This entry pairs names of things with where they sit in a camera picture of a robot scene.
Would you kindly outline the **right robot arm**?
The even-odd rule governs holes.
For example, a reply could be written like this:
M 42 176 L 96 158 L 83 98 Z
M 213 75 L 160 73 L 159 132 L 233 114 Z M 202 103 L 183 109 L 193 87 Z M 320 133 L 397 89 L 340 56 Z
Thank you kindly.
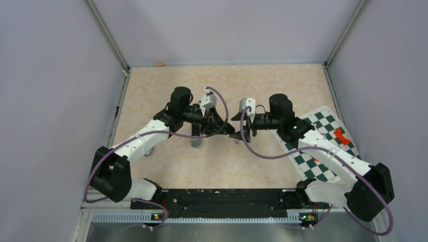
M 296 116 L 293 103 L 285 94 L 269 98 L 270 110 L 256 112 L 253 98 L 242 98 L 239 112 L 233 120 L 240 122 L 241 130 L 235 134 L 245 145 L 258 130 L 275 130 L 279 138 L 293 147 L 291 153 L 303 152 L 326 166 L 344 183 L 328 183 L 308 178 L 298 185 L 296 202 L 309 208 L 315 202 L 328 203 L 347 209 L 358 219 L 371 222 L 379 213 L 386 211 L 389 222 L 393 214 L 389 203 L 394 200 L 389 168 L 382 164 L 370 164 L 343 150 L 329 141 L 312 124 Z

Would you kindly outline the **black earbud charging case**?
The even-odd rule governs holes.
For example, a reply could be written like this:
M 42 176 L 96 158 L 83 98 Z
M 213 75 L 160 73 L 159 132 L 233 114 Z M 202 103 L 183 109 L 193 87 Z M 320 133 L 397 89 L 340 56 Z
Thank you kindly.
M 227 135 L 231 135 L 231 134 L 235 133 L 235 128 L 231 124 L 225 123 L 224 131 Z

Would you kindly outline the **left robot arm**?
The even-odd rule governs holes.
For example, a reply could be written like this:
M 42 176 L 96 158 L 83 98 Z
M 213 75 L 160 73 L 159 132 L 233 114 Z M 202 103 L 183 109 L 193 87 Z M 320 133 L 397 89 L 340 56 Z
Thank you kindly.
M 141 130 L 128 139 L 110 148 L 97 149 L 91 172 L 85 186 L 84 201 L 95 203 L 87 197 L 89 187 L 104 195 L 104 199 L 120 202 L 124 199 L 143 200 L 149 208 L 162 202 L 160 187 L 148 180 L 131 175 L 131 168 L 141 157 L 149 155 L 154 147 L 171 136 L 180 136 L 183 123 L 214 128 L 190 139 L 205 139 L 226 134 L 227 119 L 221 119 L 216 110 L 217 100 L 226 101 L 213 87 L 204 88 L 205 95 L 199 103 L 192 104 L 193 94 L 187 87 L 179 86 L 171 93 L 170 101 Z

